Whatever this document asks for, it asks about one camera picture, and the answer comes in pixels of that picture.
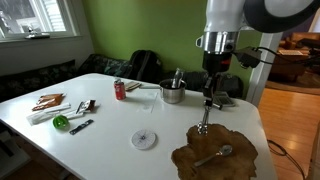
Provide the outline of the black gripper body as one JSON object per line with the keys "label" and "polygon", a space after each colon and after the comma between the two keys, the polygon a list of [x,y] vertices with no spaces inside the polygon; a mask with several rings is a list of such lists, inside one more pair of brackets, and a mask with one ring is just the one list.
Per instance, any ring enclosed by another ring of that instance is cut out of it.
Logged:
{"label": "black gripper body", "polygon": [[231,53],[215,54],[208,51],[204,52],[202,67],[208,73],[206,87],[212,87],[215,84],[216,75],[229,69],[231,57]]}

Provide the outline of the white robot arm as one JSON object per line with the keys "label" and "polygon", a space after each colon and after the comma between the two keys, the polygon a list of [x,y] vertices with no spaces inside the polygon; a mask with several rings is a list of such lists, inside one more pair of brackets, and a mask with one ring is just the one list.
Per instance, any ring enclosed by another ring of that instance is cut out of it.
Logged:
{"label": "white robot arm", "polygon": [[233,55],[244,68],[260,63],[258,48],[236,49],[242,28],[284,32],[303,23],[319,7],[319,0],[207,0],[204,33],[196,40],[196,46],[204,51],[202,67],[208,73],[203,87],[205,108],[222,108],[214,103],[214,94],[219,75],[229,69]]}

